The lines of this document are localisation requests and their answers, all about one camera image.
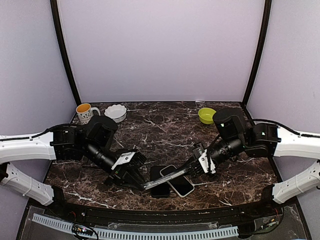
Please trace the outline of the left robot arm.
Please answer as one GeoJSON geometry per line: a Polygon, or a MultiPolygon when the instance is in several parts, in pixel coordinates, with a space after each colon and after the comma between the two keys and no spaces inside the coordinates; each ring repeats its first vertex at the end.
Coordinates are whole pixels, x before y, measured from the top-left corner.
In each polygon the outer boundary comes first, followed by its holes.
{"type": "Polygon", "coordinates": [[[63,190],[23,173],[13,165],[22,160],[75,160],[86,157],[108,176],[107,185],[144,190],[139,168],[146,158],[135,149],[111,151],[117,123],[107,116],[93,116],[85,125],[59,124],[35,135],[1,136],[0,184],[32,198],[60,218],[67,218],[70,206],[63,190]]]}

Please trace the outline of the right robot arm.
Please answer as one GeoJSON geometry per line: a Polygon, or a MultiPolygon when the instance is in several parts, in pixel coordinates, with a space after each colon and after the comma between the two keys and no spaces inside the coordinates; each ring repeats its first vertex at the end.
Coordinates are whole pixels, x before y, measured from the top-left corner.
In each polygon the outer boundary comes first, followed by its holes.
{"type": "Polygon", "coordinates": [[[255,213],[266,217],[275,203],[287,200],[320,186],[320,136],[298,132],[271,120],[258,120],[250,126],[237,108],[223,108],[212,116],[218,136],[204,148],[197,145],[193,157],[186,164],[186,173],[192,177],[213,175],[218,165],[245,153],[251,158],[302,157],[315,159],[306,170],[285,181],[266,186],[255,213]]]}

